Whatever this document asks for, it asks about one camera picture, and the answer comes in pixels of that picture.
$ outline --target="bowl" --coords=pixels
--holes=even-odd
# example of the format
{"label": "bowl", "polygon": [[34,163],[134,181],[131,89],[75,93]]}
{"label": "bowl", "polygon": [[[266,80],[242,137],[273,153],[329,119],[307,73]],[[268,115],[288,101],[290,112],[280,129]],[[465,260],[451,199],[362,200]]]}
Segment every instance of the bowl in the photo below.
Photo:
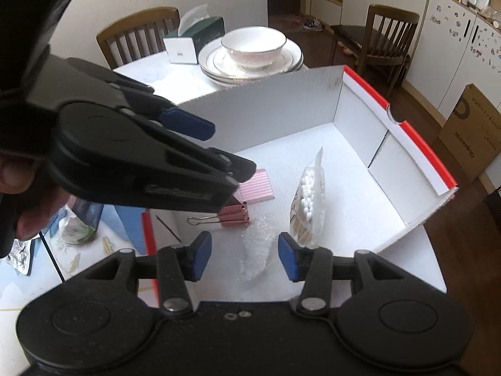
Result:
{"label": "bowl", "polygon": [[231,59],[246,69],[256,71],[278,59],[286,42],[284,34],[267,27],[236,29],[221,39]]}

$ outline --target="sneaker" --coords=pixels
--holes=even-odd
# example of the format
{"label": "sneaker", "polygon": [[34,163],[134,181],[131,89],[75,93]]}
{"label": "sneaker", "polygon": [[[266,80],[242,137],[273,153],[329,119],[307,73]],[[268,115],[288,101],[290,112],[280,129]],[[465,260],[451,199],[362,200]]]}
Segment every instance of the sneaker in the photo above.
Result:
{"label": "sneaker", "polygon": [[305,29],[306,31],[317,31],[317,32],[323,31],[325,29],[324,25],[316,18],[307,19],[302,28]]}

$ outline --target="blue rubber tip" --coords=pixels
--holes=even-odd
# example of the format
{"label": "blue rubber tip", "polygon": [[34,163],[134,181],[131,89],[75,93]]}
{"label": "blue rubber tip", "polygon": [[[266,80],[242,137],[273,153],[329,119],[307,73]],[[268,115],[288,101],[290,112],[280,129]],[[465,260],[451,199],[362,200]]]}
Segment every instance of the blue rubber tip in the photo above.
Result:
{"label": "blue rubber tip", "polygon": [[212,235],[209,232],[202,232],[194,242],[199,242],[195,250],[195,259],[192,266],[192,281],[198,281],[202,278],[207,263],[212,253]]}
{"label": "blue rubber tip", "polygon": [[279,235],[279,257],[289,280],[299,281],[299,266],[296,262],[297,243],[291,243],[290,240],[283,233]]}
{"label": "blue rubber tip", "polygon": [[179,107],[172,107],[171,109],[162,111],[158,117],[158,121],[166,129],[201,141],[208,140],[216,132],[214,123],[186,112]]}

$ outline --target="pink striped block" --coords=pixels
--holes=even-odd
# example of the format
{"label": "pink striped block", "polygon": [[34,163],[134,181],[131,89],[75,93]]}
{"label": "pink striped block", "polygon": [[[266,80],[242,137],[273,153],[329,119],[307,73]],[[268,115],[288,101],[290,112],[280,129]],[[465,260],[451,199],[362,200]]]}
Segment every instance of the pink striped block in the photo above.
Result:
{"label": "pink striped block", "polygon": [[240,184],[240,195],[248,204],[275,199],[266,169],[257,169],[249,181]]}

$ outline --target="chair backrest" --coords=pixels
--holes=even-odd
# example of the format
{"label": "chair backrest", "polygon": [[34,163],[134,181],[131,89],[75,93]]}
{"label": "chair backrest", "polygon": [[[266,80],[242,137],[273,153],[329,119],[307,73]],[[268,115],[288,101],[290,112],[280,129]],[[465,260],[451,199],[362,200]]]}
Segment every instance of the chair backrest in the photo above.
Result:
{"label": "chair backrest", "polygon": [[[382,17],[378,30],[374,22]],[[419,14],[395,7],[369,6],[361,56],[382,65],[399,65],[405,59],[419,24]]]}
{"label": "chair backrest", "polygon": [[179,11],[156,7],[107,26],[96,40],[111,69],[165,50],[162,37],[179,27]]}

